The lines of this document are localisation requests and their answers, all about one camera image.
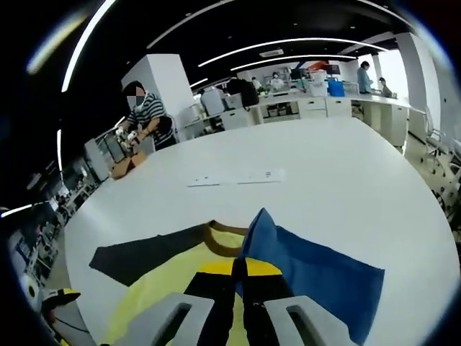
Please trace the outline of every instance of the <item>folded garment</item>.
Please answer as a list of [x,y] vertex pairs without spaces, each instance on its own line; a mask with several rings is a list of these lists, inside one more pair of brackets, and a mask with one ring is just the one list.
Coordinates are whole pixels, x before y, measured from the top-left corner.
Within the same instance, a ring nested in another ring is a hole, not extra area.
[[265,209],[251,223],[241,256],[278,267],[295,296],[313,299],[348,326],[353,342],[363,345],[380,300],[384,270],[290,233]]

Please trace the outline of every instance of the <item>desk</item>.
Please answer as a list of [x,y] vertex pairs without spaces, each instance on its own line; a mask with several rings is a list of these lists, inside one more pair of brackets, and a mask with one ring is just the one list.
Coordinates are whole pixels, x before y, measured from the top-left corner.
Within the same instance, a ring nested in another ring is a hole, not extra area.
[[[187,187],[207,174],[277,168],[284,182]],[[89,267],[97,247],[212,219],[247,227],[262,207],[298,236],[386,270],[366,345],[420,345],[451,301],[460,276],[455,243],[407,160],[354,118],[285,121],[157,151],[79,208],[66,226],[66,262],[95,341],[127,291]]]
[[[421,133],[419,125],[421,124],[422,115],[425,114],[423,110],[418,110],[409,103],[398,99],[389,99],[372,94],[349,95],[346,97],[311,97],[299,91],[282,92],[279,93],[279,96],[270,94],[267,97],[260,97],[259,104],[250,106],[250,112],[247,113],[247,123],[255,125],[264,124],[264,119],[267,118],[265,107],[279,103],[296,103],[299,109],[297,113],[299,115],[287,116],[280,120],[293,120],[304,117],[352,116],[350,106],[352,101],[358,101],[364,105],[364,121],[366,124],[379,131],[394,146],[401,147],[405,143],[408,119],[410,119],[410,130],[414,133]],[[318,107],[319,110],[308,110],[309,107],[304,106],[308,114],[303,117],[301,114],[301,109],[303,109],[302,104],[304,105],[307,102],[322,102],[323,105]],[[345,107],[334,107],[335,102],[342,102]],[[205,119],[197,119],[184,127],[189,128],[212,117],[226,116],[230,112],[243,112],[243,109],[223,112]],[[276,121],[275,117],[269,118],[270,123],[273,121]]]

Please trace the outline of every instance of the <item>white cabinet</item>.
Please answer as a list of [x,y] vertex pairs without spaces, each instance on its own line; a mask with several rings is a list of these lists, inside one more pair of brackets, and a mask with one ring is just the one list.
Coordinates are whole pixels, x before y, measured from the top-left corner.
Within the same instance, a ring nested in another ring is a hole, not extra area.
[[327,97],[326,112],[328,113],[328,117],[351,117],[351,100],[344,99],[343,97]]
[[381,135],[393,146],[403,146],[407,133],[408,108],[381,106]]
[[308,110],[306,112],[300,112],[300,119],[318,119],[326,117],[326,110]]
[[234,130],[236,128],[246,128],[255,125],[253,116],[243,108],[239,110],[231,110],[221,114],[225,130]]
[[300,99],[297,102],[297,107],[300,112],[300,119],[326,117],[325,99],[322,97]]

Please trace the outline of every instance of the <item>ceiling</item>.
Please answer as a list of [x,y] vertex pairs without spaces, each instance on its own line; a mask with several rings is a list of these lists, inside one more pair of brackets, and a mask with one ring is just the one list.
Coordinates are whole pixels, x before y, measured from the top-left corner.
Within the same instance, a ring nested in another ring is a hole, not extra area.
[[[120,79],[146,53],[179,54],[192,84],[203,78],[212,81],[227,77],[233,67],[260,61],[262,51],[282,48],[288,56],[336,54],[349,46],[321,41],[284,43],[247,50],[198,67],[215,56],[249,45],[297,37],[362,41],[383,32],[409,30],[395,17],[357,0],[284,0],[274,4],[267,0],[235,0],[190,19],[147,49],[170,27],[215,2],[197,0],[178,5],[177,1],[117,0],[91,34],[64,94],[61,86],[73,49],[101,1],[68,0],[58,5],[36,1],[27,9],[18,7],[29,29],[3,28],[11,32],[8,45],[18,47],[14,55],[7,54],[7,74],[12,82],[1,113],[11,129],[9,139],[0,142],[1,157],[12,163],[8,172],[2,172],[7,181],[18,180],[22,186],[28,174],[39,172],[56,158],[58,128],[63,131],[65,164],[81,153],[88,139],[113,126],[128,111],[120,93]],[[393,9],[389,1],[374,2]],[[37,46],[56,23],[81,9],[88,18],[61,43],[38,73],[28,76],[24,66]],[[394,40],[383,44],[386,48],[395,47]],[[348,55],[372,52],[372,48],[361,48]]]

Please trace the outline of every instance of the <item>striped shirt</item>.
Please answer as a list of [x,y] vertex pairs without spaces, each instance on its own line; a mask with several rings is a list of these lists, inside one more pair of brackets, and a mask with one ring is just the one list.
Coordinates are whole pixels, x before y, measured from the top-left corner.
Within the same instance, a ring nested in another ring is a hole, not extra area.
[[127,121],[144,128],[156,118],[159,118],[160,123],[151,135],[157,146],[174,136],[174,121],[170,115],[166,114],[164,104],[155,94],[147,93],[144,102],[139,106],[134,106],[131,110]]

